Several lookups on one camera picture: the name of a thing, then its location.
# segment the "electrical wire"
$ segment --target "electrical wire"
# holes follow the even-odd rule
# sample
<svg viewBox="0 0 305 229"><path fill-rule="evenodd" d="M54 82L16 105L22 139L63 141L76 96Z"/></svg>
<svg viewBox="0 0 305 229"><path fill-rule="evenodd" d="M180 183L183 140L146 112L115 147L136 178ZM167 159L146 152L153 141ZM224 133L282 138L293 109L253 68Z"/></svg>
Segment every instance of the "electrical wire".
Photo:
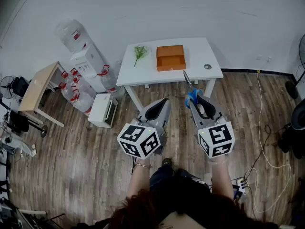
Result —
<svg viewBox="0 0 305 229"><path fill-rule="evenodd" d="M236 181L236 180L238 180L240 178L244 178L244 177L235 178L235 179L232 179L231 181Z"/></svg>
<svg viewBox="0 0 305 229"><path fill-rule="evenodd" d="M254 209L253 209L253 193L252 193L252 189L249 186L247 186L247 188L249 188L249 191L251 193L251 208L252 208L252 212L253 212L253 215L254 215L255 219L257 220L257 218L255 216L255 213L254 213Z"/></svg>
<svg viewBox="0 0 305 229"><path fill-rule="evenodd" d="M21 157L19 158L19 159L15 159L14 161L15 161L15 164L19 161L19 160L21 160Z"/></svg>
<svg viewBox="0 0 305 229"><path fill-rule="evenodd" d="M135 168L135 166L136 166L136 160L137 160L137 158L135 158L135 157L133 157L132 156L132 174L133 174L133 170L134 170L134 168Z"/></svg>
<svg viewBox="0 0 305 229"><path fill-rule="evenodd" d="M29 158L30 158L30 155L26 155L25 156L25 163L26 163L26 167L28 167L29 166Z"/></svg>
<svg viewBox="0 0 305 229"><path fill-rule="evenodd" d="M258 185L258 172L257 172L257 170L256 170L255 168L253 168L253 167L254 167L254 165L255 165L255 163L256 163L256 161L258 160L258 158L259 158L260 155L258 156L258 158L256 159L256 161L254 162L254 165L251 167L251 169L248 170L248 171L246 172L246 174L247 174L247 173L250 171L248 175L245 174L245 178L248 178L249 175L250 175L250 173L251 173L251 171L252 171L253 169L256 171L256 186L255 186L255 192L254 192L253 203L254 203L254 207L255 207L255 210L256 210L257 213L264 213L264 212L267 212L268 210L270 210L270 209L278 202L278 200L280 199L281 195L282 195L282 194L284 193L284 191L286 190L286 188L287 188L287 186L288 186L288 184L289 184L290 178L291 178L291 166L290 166L290 164L281 165L281 166L279 166L279 167L273 166L272 164L270 164L268 158L266 157L266 155L265 155L265 153L264 153L264 147L265 147L265 144L266 144L266 142L267 142L267 139L268 139L269 136L271 135L271 132L268 134L268 137L266 138L266 140L265 140L265 142L264 142L264 146L262 146L260 126L261 126L261 113L262 113L262 109L263 109L263 96L262 96L262 88L261 88L261 85L260 85L259 79L258 79L258 73L257 73L257 81L258 81L258 86L259 86L260 95L261 95L261 110L260 110L260 112L259 112L259 123L258 123L259 143L260 143L260 146L261 146L261 148L262 148L262 151L261 151L260 155L263 153L265 159L267 160L268 164L269 164L271 167L276 168L276 169L280 169L280 168L282 168L282 167L288 166L288 167L289 167L289 171L290 171L289 179L288 179L288 181L287 181L287 183L286 183L286 185L285 185L283 191L282 191L282 192L280 193L280 195L277 197L277 199L275 200L275 202L274 202L268 209L266 209L266 210L264 210L264 211L258 211L258 209L257 209L257 207L256 207L256 204L255 204L255 198L256 198L256 192L257 192L257 185Z"/></svg>
<svg viewBox="0 0 305 229"><path fill-rule="evenodd" d="M244 175L244 180L246 181L246 184L247 184L247 186L245 186L244 188L246 188L246 187L250 188L250 186L249 186L249 184L248 184L248 180L245 178L245 176L246 176L246 174L247 174L249 171L251 172L252 169L253 169L253 166L252 166L250 169L248 169L247 172L246 172L245 175ZM248 192L246 192L246 191L244 190L243 194L244 194L244 195L247 195L249 192L250 192L250 189L248 190Z"/></svg>
<svg viewBox="0 0 305 229"><path fill-rule="evenodd" d="M298 71L299 71L299 69L300 69L300 66L303 66L303 64L300 64L300 65L298 66L297 71L296 71L296 73L295 73L295 76L296 76L298 79L300 79L300 77L297 76L297 73L298 73Z"/></svg>

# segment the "power strip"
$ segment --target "power strip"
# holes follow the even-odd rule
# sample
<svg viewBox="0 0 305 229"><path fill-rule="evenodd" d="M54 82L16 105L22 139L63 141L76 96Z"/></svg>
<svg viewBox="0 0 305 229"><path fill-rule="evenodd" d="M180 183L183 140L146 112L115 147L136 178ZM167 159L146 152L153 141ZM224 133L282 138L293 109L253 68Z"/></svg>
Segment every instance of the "power strip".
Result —
<svg viewBox="0 0 305 229"><path fill-rule="evenodd" d="M245 193L245 186L246 186L246 181L244 178L240 178L239 180L236 181L236 184L239 186L238 191Z"/></svg>

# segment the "white table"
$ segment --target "white table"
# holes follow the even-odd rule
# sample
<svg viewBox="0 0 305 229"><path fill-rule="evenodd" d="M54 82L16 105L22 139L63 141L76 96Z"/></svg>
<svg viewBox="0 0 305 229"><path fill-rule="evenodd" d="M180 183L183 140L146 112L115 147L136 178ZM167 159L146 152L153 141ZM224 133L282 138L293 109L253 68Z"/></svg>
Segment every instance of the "white table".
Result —
<svg viewBox="0 0 305 229"><path fill-rule="evenodd" d="M147 46L149 48L149 54L146 57L139 59L134 67L136 61L134 47L137 45ZM195 84L198 83L198 80L208 81L204 92L205 96L210 97L214 88L215 80L217 78L223 78L223 73L210 44L204 37L178 38L130 44L126 48L117 85L125 87L139 111L143 109L143 106L131 85L144 84L145 87L148 88L148 84L152 83L185 81L182 70L157 71L157 47L172 45L183 45L186 62L185 71L190 80L194 80ZM212 68L210 70L205 69L205 64L210 64Z"/></svg>

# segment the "orange box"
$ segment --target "orange box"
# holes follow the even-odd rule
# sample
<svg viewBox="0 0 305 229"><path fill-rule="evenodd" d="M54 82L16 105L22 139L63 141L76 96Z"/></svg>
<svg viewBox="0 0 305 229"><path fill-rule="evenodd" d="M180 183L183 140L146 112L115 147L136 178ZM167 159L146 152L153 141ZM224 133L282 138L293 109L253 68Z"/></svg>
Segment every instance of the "orange box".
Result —
<svg viewBox="0 0 305 229"><path fill-rule="evenodd" d="M157 71L185 69L183 45L157 47Z"/></svg>

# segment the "scissors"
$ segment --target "scissors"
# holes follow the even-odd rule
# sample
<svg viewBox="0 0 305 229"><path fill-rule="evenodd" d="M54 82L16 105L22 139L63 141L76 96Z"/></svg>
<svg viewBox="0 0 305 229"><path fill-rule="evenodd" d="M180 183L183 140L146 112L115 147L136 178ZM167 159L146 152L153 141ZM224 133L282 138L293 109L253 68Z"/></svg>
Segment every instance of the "scissors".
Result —
<svg viewBox="0 0 305 229"><path fill-rule="evenodd" d="M188 90L189 90L189 92L188 92L188 94L187 94L187 98L186 98L186 100L185 100L185 106L186 106L187 108L190 108L189 100L190 100L190 99L193 99L193 101L195 102L195 104L198 104L197 95L199 94L199 95L203 96L203 92L202 92L201 90L197 90L197 89L193 86L193 84L192 84L190 78L188 77L188 75L187 75L187 73L186 73L185 71L183 71L183 75L184 75L184 77L185 77L185 81L186 81L186 84L187 84L187 88L188 88Z"/></svg>

